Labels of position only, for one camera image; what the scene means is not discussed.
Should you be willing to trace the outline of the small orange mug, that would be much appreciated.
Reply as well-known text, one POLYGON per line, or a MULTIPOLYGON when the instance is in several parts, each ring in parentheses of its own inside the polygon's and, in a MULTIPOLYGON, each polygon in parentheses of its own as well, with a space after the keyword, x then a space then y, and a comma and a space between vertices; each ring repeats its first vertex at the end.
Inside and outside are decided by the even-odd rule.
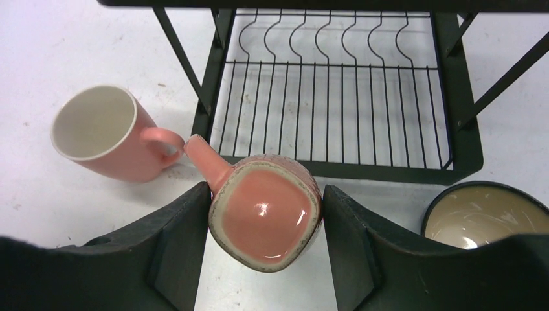
POLYGON ((187 141, 185 152, 212 193, 211 235, 244 266, 263 273, 281 271, 316 238, 322 195, 298 161, 258 154, 231 165, 198 134, 187 141))

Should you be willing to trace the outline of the brown black bowl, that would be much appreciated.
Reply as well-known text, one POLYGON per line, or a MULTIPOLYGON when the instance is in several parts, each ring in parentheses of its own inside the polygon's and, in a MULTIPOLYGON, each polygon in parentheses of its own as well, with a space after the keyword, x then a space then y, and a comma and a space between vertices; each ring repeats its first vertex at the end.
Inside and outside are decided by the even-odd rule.
POLYGON ((421 234, 461 249, 475 249, 513 235, 547 235, 548 208, 524 191, 502 183, 459 183, 430 203, 421 234))

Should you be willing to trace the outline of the large pink mug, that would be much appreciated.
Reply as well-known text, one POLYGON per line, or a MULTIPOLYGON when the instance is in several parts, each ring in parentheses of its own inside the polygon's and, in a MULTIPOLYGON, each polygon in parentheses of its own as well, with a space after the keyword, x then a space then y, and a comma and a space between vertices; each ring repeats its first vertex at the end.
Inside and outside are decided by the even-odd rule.
POLYGON ((160 128, 126 89, 101 85, 68 100, 50 138, 64 158, 100 175, 134 183, 155 179, 177 162, 185 141, 160 128))

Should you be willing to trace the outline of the black wire dish rack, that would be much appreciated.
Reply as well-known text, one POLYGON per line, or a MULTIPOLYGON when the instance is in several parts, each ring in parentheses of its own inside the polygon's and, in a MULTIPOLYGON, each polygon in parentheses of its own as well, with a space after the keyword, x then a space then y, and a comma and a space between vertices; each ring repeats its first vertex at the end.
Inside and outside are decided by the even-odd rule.
POLYGON ((479 13, 547 1, 107 1, 151 8, 192 85, 192 133, 227 161, 282 154, 313 175, 450 185, 483 164, 463 36, 479 13))

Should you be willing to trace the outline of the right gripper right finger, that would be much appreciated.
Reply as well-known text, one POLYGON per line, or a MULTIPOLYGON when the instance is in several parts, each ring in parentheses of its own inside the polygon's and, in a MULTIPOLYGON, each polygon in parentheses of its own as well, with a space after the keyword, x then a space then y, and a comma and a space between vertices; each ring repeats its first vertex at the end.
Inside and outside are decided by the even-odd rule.
POLYGON ((514 235, 465 250, 416 234, 324 189, 339 310, 547 310, 548 236, 514 235))

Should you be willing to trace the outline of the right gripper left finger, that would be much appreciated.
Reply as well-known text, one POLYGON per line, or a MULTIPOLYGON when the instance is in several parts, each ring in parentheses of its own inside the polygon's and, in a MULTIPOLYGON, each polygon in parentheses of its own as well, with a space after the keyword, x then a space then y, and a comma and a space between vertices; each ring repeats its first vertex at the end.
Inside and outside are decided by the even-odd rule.
POLYGON ((208 232, 205 182, 82 246, 1 239, 2 310, 193 310, 208 232))

